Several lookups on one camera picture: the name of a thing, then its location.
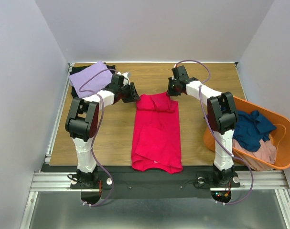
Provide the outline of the red t shirt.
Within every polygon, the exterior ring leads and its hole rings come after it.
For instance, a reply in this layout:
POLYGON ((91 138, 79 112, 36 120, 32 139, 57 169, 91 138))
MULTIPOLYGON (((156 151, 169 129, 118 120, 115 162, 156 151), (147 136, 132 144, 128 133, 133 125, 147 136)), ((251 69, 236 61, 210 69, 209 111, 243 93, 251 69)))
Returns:
POLYGON ((179 104, 165 92, 140 96, 136 102, 131 165, 146 171, 161 169, 170 174, 183 170, 179 104))

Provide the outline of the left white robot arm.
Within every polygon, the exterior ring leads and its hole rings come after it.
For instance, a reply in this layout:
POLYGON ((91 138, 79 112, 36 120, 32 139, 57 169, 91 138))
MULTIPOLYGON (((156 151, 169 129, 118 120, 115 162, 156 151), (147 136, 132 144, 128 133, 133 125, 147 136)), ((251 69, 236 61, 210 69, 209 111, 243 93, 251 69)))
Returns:
POLYGON ((65 122, 77 154, 76 174, 69 174, 71 189, 93 189, 102 186, 97 167, 101 166, 93 146, 107 106, 122 100, 131 103, 140 100, 130 73, 117 72, 111 82, 96 94, 87 98, 74 98, 65 122))

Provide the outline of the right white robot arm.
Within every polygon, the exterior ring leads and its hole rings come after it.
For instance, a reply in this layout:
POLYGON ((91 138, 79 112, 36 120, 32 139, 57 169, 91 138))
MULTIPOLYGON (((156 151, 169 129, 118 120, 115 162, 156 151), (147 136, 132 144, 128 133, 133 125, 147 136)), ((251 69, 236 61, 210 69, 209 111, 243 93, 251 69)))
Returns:
POLYGON ((179 96, 184 93, 198 99, 201 103, 207 127, 215 139, 212 182, 217 186, 223 186, 236 176, 232 141, 238 113, 234 97, 230 92, 216 91, 198 79, 190 78, 184 66, 174 65, 172 74, 173 76, 169 78, 167 94, 179 96))

